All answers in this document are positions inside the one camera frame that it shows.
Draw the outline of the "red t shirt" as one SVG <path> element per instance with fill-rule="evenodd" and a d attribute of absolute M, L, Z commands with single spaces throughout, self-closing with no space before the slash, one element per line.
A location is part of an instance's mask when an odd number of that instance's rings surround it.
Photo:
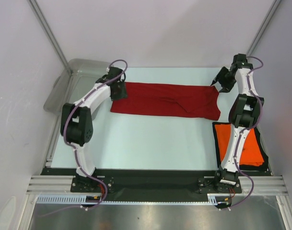
<path fill-rule="evenodd" d="M 214 86 L 127 82 L 126 89 L 127 98 L 112 102 L 110 112 L 213 121 L 221 115 Z"/>

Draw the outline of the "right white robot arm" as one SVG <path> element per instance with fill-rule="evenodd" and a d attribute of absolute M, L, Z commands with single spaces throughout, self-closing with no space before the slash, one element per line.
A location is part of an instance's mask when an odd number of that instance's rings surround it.
<path fill-rule="evenodd" d="M 218 192 L 235 188 L 239 174 L 244 174 L 239 168 L 244 143 L 250 130 L 258 125 L 262 116 L 264 99 L 259 97 L 254 86 L 255 70 L 246 57 L 243 60 L 234 60 L 229 69 L 221 68 L 211 83 L 219 83 L 220 92 L 230 92 L 237 84 L 239 92 L 229 112 L 231 133 L 227 151 L 213 180 L 213 187 Z"/>

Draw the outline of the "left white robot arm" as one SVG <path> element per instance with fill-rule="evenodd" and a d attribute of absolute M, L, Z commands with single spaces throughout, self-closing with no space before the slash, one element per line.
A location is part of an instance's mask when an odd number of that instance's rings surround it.
<path fill-rule="evenodd" d="M 73 192 L 104 188 L 104 182 L 94 175 L 96 166 L 87 149 L 93 136 L 92 115 L 106 99 L 115 101 L 127 97 L 125 79 L 125 70 L 108 67 L 107 74 L 96 80 L 84 96 L 62 107 L 60 134 L 64 143 L 71 147 L 76 163 L 75 180 L 71 186 Z"/>

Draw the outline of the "clear plastic bin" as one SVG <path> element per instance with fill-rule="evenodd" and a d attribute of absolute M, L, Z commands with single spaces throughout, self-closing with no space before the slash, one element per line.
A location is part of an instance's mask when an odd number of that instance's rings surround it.
<path fill-rule="evenodd" d="M 94 86 L 95 81 L 106 74 L 109 63 L 75 58 L 69 61 L 70 71 L 64 70 L 54 83 L 43 108 L 46 112 L 61 117 L 65 103 L 81 99 Z"/>

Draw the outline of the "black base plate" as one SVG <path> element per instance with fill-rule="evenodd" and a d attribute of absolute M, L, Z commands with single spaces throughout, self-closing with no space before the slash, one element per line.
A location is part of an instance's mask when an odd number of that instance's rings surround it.
<path fill-rule="evenodd" d="M 89 195 L 88 203 L 104 195 L 111 202 L 202 202 L 208 194 L 239 195 L 246 180 L 238 178 L 235 185 L 224 185 L 216 181 L 215 171 L 181 170 L 97 169 L 96 181 L 79 176 L 74 169 L 44 168 L 41 175 L 68 179 L 69 192 Z"/>

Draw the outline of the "aluminium frame rail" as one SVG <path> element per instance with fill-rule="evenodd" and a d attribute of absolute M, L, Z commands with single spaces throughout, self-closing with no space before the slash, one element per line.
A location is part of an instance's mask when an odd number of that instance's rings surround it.
<path fill-rule="evenodd" d="M 32 176 L 27 194 L 69 194 L 74 176 Z M 288 191 L 282 176 L 253 176 L 253 196 L 287 196 Z"/>

